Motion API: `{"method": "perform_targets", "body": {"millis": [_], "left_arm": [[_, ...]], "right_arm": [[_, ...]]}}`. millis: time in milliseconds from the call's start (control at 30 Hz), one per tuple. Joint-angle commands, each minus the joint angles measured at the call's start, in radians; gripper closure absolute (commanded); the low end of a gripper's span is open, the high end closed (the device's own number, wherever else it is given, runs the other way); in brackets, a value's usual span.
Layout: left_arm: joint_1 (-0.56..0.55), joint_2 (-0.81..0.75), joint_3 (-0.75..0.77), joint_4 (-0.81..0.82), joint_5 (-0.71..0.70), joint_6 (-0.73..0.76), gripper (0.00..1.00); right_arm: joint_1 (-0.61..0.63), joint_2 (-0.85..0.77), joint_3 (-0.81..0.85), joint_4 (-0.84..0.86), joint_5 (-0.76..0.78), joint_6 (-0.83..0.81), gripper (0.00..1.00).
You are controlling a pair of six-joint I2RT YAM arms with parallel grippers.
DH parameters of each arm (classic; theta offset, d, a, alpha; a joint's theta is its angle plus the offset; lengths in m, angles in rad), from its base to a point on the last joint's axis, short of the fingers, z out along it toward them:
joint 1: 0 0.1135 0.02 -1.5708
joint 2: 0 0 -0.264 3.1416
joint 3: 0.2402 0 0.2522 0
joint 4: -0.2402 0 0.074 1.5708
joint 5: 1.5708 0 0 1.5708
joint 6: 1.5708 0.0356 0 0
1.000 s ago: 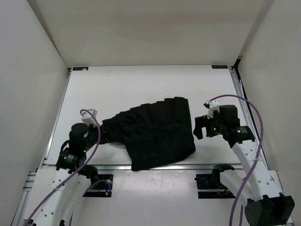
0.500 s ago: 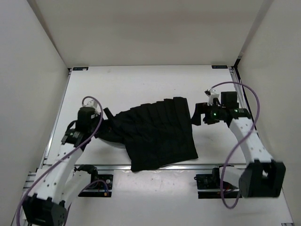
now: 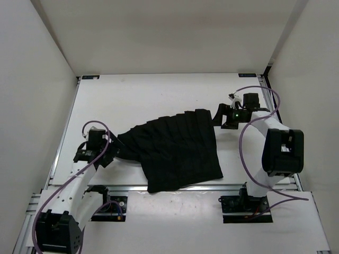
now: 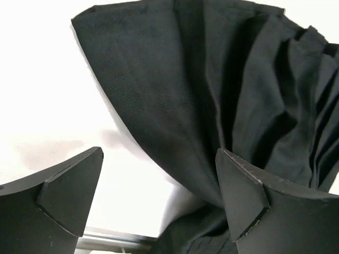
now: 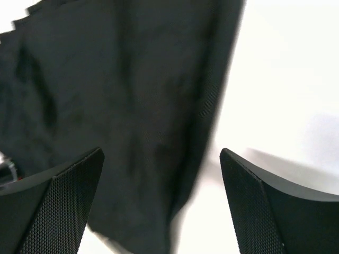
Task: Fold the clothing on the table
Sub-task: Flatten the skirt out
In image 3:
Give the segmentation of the black skirt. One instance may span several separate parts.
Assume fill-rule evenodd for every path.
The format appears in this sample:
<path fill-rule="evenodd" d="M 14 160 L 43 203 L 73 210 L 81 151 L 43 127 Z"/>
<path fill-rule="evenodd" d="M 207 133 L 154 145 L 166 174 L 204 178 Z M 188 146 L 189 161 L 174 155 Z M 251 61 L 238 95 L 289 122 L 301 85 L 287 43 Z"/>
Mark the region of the black skirt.
<path fill-rule="evenodd" d="M 124 144 L 119 158 L 141 164 L 151 194 L 223 178 L 209 110 L 163 116 L 118 139 Z"/>

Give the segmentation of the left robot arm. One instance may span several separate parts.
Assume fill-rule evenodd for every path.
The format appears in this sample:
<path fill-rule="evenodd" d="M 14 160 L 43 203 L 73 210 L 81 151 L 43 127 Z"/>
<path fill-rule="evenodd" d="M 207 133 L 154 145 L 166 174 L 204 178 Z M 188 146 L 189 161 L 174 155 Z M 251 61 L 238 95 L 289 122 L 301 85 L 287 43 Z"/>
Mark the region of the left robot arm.
<path fill-rule="evenodd" d="M 109 130 L 88 131 L 85 142 L 77 148 L 66 182 L 36 213 L 32 240 L 37 253 L 81 253 L 85 226 L 95 214 L 114 206 L 117 219 L 123 219 L 120 202 L 110 197 L 108 188 L 89 185 L 97 170 L 107 167 L 122 147 Z"/>

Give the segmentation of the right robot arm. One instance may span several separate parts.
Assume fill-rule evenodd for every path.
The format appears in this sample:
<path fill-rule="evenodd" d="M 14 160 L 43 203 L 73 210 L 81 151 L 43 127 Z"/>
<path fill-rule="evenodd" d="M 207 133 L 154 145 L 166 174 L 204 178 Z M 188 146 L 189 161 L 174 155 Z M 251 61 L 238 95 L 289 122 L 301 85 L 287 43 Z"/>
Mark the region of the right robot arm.
<path fill-rule="evenodd" d="M 238 198 L 241 210 L 249 212 L 257 205 L 257 199 L 265 197 L 281 180 L 300 173 L 304 168 L 304 133 L 291 129 L 260 106 L 257 93 L 244 94 L 239 98 L 229 94 L 231 104 L 219 104 L 212 120 L 214 126 L 237 130 L 241 123 L 253 126 L 265 138 L 261 168 L 243 188 L 244 195 Z"/>

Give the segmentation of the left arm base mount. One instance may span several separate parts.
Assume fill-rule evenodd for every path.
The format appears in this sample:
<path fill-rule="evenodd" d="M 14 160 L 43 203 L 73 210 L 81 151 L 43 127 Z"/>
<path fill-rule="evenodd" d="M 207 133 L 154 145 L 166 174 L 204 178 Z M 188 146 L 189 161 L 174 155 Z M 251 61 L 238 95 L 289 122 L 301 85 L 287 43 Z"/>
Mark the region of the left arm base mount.
<path fill-rule="evenodd" d="M 99 193 L 102 196 L 102 205 L 92 217 L 93 222 L 124 222 L 126 220 L 128 194 L 110 190 L 104 185 L 90 186 L 87 193 Z"/>

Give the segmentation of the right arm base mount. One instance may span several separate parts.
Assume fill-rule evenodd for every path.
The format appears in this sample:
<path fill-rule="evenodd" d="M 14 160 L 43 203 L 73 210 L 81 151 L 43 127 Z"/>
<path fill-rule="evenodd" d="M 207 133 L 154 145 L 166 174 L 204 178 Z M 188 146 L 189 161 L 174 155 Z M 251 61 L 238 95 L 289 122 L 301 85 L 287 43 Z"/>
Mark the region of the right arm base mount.
<path fill-rule="evenodd" d="M 267 196 L 251 197 L 242 187 L 238 195 L 223 195 L 218 198 L 224 224 L 273 223 Z"/>

